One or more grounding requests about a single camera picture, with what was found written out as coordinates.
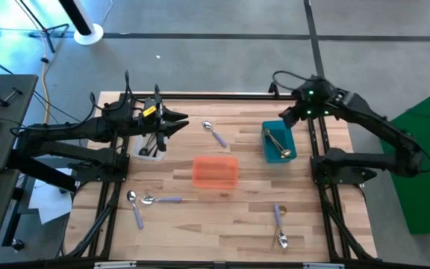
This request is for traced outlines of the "orange plastic bin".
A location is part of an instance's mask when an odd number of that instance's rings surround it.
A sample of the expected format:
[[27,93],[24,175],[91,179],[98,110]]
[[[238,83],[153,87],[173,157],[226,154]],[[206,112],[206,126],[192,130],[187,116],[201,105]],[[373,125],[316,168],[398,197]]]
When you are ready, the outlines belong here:
[[233,189],[238,186],[239,161],[227,155],[200,155],[193,159],[192,183],[197,188]]

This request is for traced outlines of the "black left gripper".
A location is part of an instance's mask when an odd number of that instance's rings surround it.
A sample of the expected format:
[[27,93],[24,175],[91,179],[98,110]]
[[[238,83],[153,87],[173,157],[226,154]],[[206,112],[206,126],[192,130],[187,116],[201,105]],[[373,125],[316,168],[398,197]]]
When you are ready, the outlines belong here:
[[[160,97],[135,99],[135,102],[143,104],[142,108],[137,106],[134,107],[136,111],[139,111],[139,114],[136,117],[136,135],[145,136],[147,134],[154,134],[158,150],[166,152],[164,135],[166,137],[171,137],[177,131],[187,126],[189,124],[188,121],[179,120],[187,119],[188,115],[170,110],[163,110],[162,113],[162,100]],[[162,131],[162,118],[166,121],[164,123],[164,134]]]

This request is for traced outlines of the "black tripod stand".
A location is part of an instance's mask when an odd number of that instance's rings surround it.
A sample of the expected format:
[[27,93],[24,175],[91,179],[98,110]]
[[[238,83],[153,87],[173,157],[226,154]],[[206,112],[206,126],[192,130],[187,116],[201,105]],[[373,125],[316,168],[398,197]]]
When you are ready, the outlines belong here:
[[23,0],[14,0],[16,4],[20,7],[22,12],[29,18],[30,22],[35,27],[35,30],[39,34],[40,38],[43,41],[43,45],[45,46],[45,50],[49,49],[49,51],[54,54],[56,52],[54,44],[52,42],[52,35],[57,32],[59,37],[64,37],[65,33],[69,29],[69,24],[64,23],[60,25],[56,25],[53,27],[45,27],[41,21],[34,15],[32,10],[24,3]]

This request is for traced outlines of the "silver metal bracket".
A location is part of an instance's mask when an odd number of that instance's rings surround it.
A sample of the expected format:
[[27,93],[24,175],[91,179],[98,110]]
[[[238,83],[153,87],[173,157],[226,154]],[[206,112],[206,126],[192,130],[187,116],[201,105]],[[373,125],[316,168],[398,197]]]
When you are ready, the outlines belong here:
[[318,262],[306,262],[302,266],[303,269],[346,269],[343,264],[336,263],[318,263]]
[[136,269],[136,261],[107,261],[96,262],[93,269]]

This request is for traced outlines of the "black desk support beam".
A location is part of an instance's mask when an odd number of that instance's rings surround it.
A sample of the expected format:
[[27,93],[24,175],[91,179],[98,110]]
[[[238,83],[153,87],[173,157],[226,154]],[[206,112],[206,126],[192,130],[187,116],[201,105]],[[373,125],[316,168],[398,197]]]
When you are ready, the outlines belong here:
[[39,179],[49,185],[74,193],[76,191],[75,179],[42,162],[19,153],[12,149],[7,160],[7,168],[17,169],[27,176]]

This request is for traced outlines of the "black aluminium rig frame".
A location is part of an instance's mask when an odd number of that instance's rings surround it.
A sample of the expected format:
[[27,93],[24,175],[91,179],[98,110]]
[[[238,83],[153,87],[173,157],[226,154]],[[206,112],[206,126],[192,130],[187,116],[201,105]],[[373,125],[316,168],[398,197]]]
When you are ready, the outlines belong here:
[[[185,113],[189,124],[167,143],[162,161],[132,157],[118,189],[116,208],[84,252],[95,262],[136,261],[137,268],[303,269],[306,262],[336,263],[346,269],[356,258],[322,210],[320,188],[310,160],[330,146],[352,150],[347,124],[328,117],[300,122],[293,129],[297,157],[283,164],[264,157],[261,125],[276,120],[291,105],[289,96],[266,93],[166,93],[171,110]],[[209,121],[227,143],[202,126]],[[193,159],[227,155],[238,159],[238,186],[197,188]],[[127,193],[137,195],[143,219],[139,229]],[[141,203],[144,196],[181,197],[181,202]],[[274,205],[287,209],[281,218],[288,247],[275,242]]]

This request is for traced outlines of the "clear plastic bin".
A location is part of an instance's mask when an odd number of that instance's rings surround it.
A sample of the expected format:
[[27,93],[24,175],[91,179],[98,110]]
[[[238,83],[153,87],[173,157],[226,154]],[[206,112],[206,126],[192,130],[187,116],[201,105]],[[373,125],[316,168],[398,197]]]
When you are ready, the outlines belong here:
[[152,134],[147,134],[146,136],[143,136],[143,135],[135,136],[132,154],[135,158],[139,158],[140,160],[144,160],[144,161],[162,161],[164,159],[165,152],[161,152],[159,149],[155,158],[152,157],[152,154],[150,156],[139,155],[140,149],[146,144],[146,141],[149,139],[151,135]]

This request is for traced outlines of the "white paper sheet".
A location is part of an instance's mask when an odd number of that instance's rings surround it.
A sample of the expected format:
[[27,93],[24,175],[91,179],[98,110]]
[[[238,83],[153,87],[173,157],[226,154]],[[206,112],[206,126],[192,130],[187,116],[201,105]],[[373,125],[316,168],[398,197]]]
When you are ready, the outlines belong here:
[[28,208],[37,210],[41,224],[48,223],[71,212],[71,193],[61,193],[59,188],[36,179]]

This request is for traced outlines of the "teal plastic bin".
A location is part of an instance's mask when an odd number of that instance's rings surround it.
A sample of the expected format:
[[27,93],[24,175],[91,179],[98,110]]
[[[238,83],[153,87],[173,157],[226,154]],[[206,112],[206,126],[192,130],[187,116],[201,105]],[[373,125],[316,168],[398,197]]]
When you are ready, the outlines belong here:
[[[281,151],[272,142],[272,140],[264,134],[264,129],[268,129],[273,138],[279,142],[283,149],[289,149],[291,154],[286,158],[281,157]],[[264,121],[262,123],[262,144],[264,148],[264,156],[268,163],[287,163],[297,157],[296,145],[293,139],[291,129],[287,129],[282,120]]]

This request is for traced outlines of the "white round lamp base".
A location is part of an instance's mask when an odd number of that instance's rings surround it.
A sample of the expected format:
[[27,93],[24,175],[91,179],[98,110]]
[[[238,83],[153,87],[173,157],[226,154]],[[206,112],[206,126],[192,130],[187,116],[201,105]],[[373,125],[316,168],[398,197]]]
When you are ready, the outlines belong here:
[[90,46],[103,38],[103,27],[92,21],[80,0],[58,1],[75,26],[74,40],[77,44]]

